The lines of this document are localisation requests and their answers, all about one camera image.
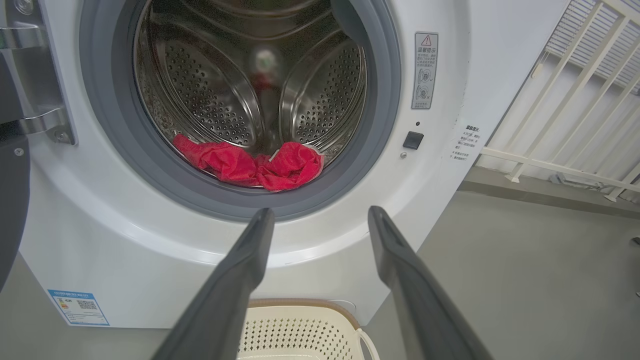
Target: washing machine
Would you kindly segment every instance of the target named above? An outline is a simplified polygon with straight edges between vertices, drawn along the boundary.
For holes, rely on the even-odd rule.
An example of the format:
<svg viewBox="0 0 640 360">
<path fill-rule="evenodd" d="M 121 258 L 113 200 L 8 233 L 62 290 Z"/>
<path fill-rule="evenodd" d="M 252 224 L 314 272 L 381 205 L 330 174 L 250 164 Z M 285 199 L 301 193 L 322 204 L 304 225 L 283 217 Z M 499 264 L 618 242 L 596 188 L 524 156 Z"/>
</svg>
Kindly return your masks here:
<svg viewBox="0 0 640 360">
<path fill-rule="evenodd" d="M 169 328 L 271 208 L 252 297 L 334 300 L 366 324 L 388 295 L 368 208 L 420 247 L 565 6 L 5 0 L 4 253 L 21 235 L 69 325 Z M 303 143 L 324 168 L 289 191 L 228 184 L 178 134 L 253 156 Z"/>
</svg>

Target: basket handle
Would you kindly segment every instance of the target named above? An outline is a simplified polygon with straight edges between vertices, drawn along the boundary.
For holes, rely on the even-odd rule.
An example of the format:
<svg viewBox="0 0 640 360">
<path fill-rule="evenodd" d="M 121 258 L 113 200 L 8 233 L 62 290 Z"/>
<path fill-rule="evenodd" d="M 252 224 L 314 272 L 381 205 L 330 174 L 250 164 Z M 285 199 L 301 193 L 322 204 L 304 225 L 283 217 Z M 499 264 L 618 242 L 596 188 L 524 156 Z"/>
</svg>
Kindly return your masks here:
<svg viewBox="0 0 640 360">
<path fill-rule="evenodd" d="M 356 335 L 358 336 L 359 339 L 364 341 L 365 345 L 367 345 L 367 350 L 369 350 L 369 353 L 371 354 L 371 359 L 380 360 L 380 356 L 378 355 L 376 346 L 373 345 L 373 341 L 371 341 L 371 338 L 369 337 L 369 335 L 367 335 L 367 333 L 364 332 L 362 329 L 356 330 Z M 360 345 L 359 341 L 358 341 L 358 350 L 360 351 L 360 358 L 364 360 L 365 359 L 364 353 L 362 352 L 362 346 Z"/>
</svg>

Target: laundry basket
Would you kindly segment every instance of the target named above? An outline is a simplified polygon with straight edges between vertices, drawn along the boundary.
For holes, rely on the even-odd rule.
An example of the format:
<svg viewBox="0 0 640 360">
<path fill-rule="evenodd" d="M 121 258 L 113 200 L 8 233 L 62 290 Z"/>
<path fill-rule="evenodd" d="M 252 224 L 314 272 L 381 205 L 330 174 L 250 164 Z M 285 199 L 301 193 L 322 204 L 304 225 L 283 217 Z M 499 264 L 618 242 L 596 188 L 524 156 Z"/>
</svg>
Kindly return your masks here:
<svg viewBox="0 0 640 360">
<path fill-rule="evenodd" d="M 322 300 L 256 300 L 246 312 L 238 359 L 364 360 L 376 347 L 344 308 Z"/>
</svg>

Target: metal hinge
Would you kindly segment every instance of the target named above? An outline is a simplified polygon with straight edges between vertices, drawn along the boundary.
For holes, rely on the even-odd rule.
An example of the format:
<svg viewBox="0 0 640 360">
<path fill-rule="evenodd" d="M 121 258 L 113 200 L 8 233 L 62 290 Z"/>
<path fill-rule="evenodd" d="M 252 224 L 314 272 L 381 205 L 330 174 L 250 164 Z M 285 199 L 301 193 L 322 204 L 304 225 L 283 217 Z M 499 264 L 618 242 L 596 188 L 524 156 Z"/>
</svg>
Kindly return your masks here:
<svg viewBox="0 0 640 360">
<path fill-rule="evenodd" d="M 39 4 L 12 2 L 0 24 L 0 124 L 17 121 L 25 135 L 46 133 L 54 142 L 75 145 Z"/>
<path fill-rule="evenodd" d="M 0 50 L 46 47 L 47 34 L 40 27 L 25 24 L 19 28 L 0 28 Z"/>
<path fill-rule="evenodd" d="M 65 108 L 56 108 L 36 117 L 20 119 L 18 124 L 25 135 L 47 133 L 47 136 L 54 142 L 76 144 L 76 137 L 71 131 Z"/>
</svg>

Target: qr code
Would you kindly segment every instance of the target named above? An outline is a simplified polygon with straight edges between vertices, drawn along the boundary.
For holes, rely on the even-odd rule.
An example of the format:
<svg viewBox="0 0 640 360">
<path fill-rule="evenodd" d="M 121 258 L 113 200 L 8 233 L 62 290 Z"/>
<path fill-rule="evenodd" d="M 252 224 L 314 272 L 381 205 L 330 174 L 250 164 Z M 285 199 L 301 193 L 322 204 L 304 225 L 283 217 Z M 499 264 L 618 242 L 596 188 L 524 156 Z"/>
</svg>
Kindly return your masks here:
<svg viewBox="0 0 640 360">
<path fill-rule="evenodd" d="M 81 309 L 98 310 L 93 301 L 78 300 L 78 305 L 80 305 Z"/>
</svg>

